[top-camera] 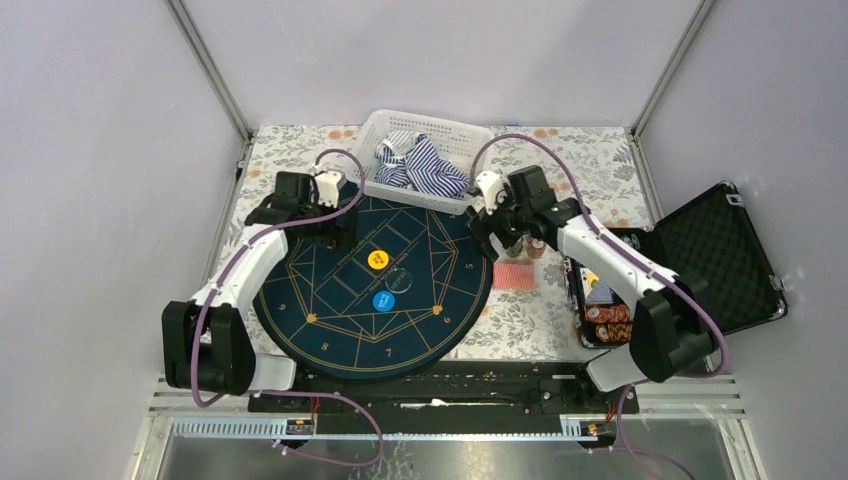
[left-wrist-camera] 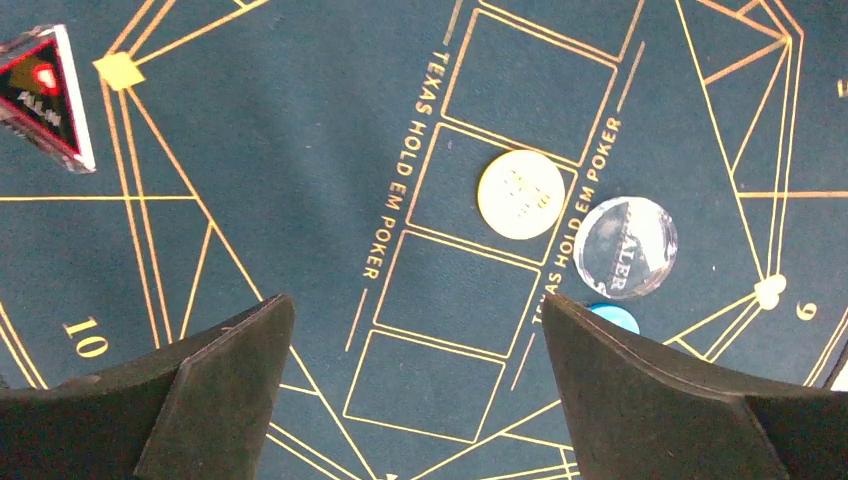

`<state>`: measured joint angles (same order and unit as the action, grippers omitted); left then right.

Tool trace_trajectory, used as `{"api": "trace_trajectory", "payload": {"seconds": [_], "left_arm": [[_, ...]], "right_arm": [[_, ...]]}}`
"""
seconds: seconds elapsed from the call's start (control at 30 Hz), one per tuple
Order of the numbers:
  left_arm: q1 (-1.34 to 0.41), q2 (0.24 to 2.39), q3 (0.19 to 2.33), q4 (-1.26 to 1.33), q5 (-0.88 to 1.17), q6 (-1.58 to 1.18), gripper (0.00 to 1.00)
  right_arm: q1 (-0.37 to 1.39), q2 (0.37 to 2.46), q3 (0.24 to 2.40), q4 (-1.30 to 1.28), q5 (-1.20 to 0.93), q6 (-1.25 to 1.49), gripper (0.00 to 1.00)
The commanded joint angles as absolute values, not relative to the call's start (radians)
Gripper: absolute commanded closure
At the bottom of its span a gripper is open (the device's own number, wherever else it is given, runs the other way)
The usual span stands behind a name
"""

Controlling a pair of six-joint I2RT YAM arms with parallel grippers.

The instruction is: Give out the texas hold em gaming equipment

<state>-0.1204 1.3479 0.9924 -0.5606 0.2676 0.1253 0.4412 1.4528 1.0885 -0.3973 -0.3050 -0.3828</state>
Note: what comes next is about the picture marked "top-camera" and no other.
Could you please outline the red 5 chip stack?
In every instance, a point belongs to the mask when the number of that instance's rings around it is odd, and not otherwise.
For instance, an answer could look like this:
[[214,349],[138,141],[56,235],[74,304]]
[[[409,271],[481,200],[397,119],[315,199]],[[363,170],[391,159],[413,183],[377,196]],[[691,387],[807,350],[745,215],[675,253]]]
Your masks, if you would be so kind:
[[526,253],[530,259],[540,259],[546,249],[547,244],[543,240],[536,239],[530,236],[526,238]]

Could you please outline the green blue 50 chip stack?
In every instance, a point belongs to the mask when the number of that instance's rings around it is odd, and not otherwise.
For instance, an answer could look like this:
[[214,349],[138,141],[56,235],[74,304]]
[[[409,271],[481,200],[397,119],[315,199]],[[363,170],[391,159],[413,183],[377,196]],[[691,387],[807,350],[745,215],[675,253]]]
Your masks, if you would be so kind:
[[512,246],[505,249],[505,254],[509,258],[519,258],[523,255],[524,241],[518,240]]

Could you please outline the yellow big blind button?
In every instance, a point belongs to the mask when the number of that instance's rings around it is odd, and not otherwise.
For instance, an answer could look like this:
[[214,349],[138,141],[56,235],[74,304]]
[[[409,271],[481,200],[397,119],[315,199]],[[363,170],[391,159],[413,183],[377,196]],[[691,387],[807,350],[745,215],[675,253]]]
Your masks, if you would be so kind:
[[382,249],[375,249],[367,256],[367,264],[370,269],[381,271],[386,269],[391,262],[391,256]]

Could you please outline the clear dealer button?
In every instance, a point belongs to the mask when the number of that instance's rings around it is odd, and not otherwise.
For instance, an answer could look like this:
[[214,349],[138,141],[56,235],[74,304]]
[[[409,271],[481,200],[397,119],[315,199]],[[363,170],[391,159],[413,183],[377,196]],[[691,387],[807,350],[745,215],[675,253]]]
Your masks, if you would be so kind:
[[393,268],[386,274],[386,289],[393,294],[404,294],[412,286],[412,274],[404,268]]

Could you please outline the blue small blind button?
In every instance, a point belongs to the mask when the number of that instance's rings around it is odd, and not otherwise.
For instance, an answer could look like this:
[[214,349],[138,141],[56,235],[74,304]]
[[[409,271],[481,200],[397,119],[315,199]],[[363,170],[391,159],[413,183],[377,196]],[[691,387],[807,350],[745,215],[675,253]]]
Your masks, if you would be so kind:
[[377,312],[389,312],[395,306],[395,295],[387,290],[380,291],[374,295],[372,305]]

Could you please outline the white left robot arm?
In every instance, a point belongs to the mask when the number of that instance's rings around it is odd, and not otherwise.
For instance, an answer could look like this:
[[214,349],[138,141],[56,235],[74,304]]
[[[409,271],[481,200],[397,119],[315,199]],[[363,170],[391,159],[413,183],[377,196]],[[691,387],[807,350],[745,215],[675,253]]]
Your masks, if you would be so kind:
[[309,401],[310,385],[294,360],[259,354],[247,332],[253,301],[271,271],[300,240],[338,249],[355,224],[341,204],[348,180],[339,170],[278,173],[275,187],[245,218],[237,246],[190,299],[169,302],[161,316],[165,380],[213,399],[271,391],[288,411]]

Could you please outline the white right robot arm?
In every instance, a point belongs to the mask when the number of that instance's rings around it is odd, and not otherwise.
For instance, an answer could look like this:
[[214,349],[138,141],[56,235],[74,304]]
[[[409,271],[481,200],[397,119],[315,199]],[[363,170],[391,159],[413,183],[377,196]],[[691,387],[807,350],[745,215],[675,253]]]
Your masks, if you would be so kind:
[[729,360],[727,341],[707,309],[707,282],[677,274],[634,250],[590,213],[581,193],[558,200],[538,166],[506,177],[483,171],[473,191],[476,214],[470,230],[485,256],[497,255],[492,236],[509,247],[531,235],[588,267],[627,305],[630,341],[586,363],[585,377],[573,386],[583,410],[597,412],[614,390],[664,382],[715,351]]

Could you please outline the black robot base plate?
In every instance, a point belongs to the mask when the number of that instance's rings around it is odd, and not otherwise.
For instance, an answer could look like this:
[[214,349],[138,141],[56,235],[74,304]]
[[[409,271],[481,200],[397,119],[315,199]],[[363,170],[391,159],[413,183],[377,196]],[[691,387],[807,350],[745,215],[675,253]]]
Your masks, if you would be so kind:
[[373,383],[306,371],[294,386],[305,399],[261,394],[251,413],[303,414],[320,434],[558,434],[561,417],[613,420],[639,411],[633,392],[592,393],[571,362],[440,361]]

